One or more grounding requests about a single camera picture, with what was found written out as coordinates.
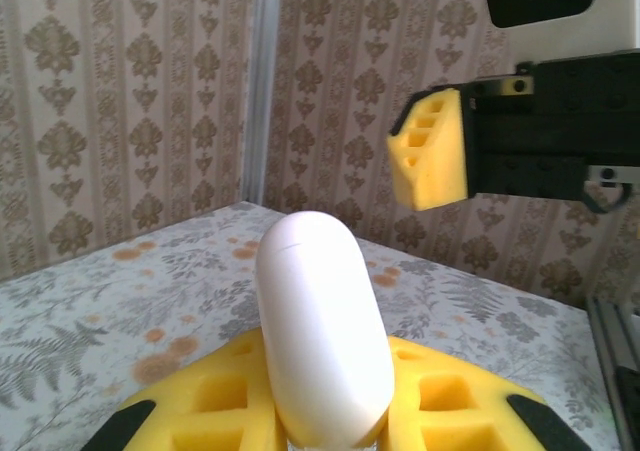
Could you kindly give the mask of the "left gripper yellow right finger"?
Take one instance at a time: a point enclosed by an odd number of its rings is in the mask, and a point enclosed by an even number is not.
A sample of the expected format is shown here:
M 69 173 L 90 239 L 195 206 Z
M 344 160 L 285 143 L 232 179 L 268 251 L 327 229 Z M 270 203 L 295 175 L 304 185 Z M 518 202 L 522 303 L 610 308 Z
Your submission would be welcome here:
M 380 450 L 588 450 L 532 391 L 470 362 L 391 336 L 395 392 Z

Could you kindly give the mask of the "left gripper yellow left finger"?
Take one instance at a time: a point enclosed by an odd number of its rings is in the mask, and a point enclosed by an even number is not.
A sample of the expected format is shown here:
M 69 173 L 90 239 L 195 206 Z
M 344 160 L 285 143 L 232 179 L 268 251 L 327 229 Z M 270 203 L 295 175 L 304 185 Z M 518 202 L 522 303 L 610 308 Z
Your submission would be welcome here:
M 96 450 L 286 450 L 261 330 L 137 392 L 94 434 Z

